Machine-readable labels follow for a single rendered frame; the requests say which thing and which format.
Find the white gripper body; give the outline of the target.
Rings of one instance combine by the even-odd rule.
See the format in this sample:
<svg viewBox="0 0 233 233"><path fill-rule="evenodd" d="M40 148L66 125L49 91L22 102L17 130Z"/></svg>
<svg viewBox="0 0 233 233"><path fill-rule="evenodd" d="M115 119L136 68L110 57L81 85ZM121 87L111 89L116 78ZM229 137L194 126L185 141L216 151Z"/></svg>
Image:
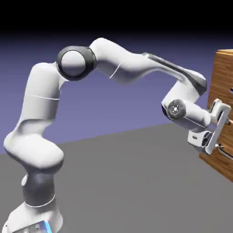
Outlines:
<svg viewBox="0 0 233 233"><path fill-rule="evenodd" d="M225 126L226 119L229 117L231 106L223 103L220 99L216 98L210 109L210 116L212 123L215 124L216 128L213 131L207 145L205 146L205 152L210 155L216 148L217 143L223 127Z"/></svg>

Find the wooden cabinet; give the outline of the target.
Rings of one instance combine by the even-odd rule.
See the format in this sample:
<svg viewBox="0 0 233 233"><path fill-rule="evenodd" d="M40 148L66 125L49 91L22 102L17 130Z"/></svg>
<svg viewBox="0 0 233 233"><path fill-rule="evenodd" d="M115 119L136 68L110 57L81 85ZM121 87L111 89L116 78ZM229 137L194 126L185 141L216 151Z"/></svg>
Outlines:
<svg viewBox="0 0 233 233"><path fill-rule="evenodd" d="M230 125L225 125L218 139L225 151L233 155L233 49L218 50L215 53L213 72L208 95L207 108L219 98L231 106ZM200 159L233 182L233 160L224 156L218 148L211 155L199 154Z"/></svg>

